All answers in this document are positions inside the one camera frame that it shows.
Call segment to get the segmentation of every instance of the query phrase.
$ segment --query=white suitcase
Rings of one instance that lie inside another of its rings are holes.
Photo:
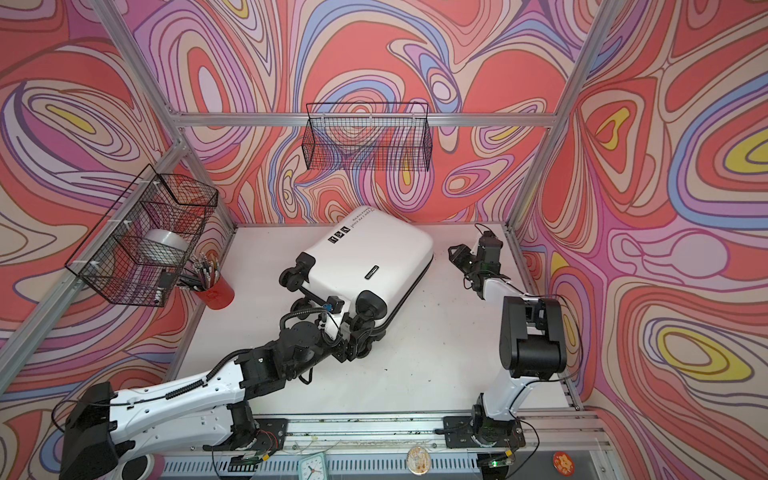
[[[375,208],[359,207],[296,258],[280,276],[288,290],[315,303],[328,297],[349,302],[349,314],[373,308],[374,333],[392,321],[429,268],[432,238],[419,228]]]

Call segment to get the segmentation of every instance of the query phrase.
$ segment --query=round sticker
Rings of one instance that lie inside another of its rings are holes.
[[[571,456],[565,452],[556,452],[552,456],[552,463],[554,464],[554,467],[560,472],[560,475],[563,475],[565,477],[570,477],[574,474],[574,470],[576,469],[576,465],[574,465],[574,460],[571,458]]]

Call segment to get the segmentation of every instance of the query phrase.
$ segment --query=teal clock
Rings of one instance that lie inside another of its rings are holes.
[[[299,461],[299,480],[328,480],[326,454],[316,453]]]

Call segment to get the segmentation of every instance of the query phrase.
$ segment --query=red cup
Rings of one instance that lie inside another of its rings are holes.
[[[204,292],[195,292],[195,294],[212,310],[223,309],[225,306],[232,303],[232,300],[235,298],[235,291],[232,290],[232,287],[227,283],[223,276],[220,276],[219,281],[208,290]]]

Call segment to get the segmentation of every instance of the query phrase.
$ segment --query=bundle of pencils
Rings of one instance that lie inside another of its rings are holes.
[[[208,258],[205,255],[199,257],[190,256],[192,268],[184,267],[184,272],[179,276],[179,285],[196,292],[204,292],[216,285],[219,281],[219,262],[216,258]]]

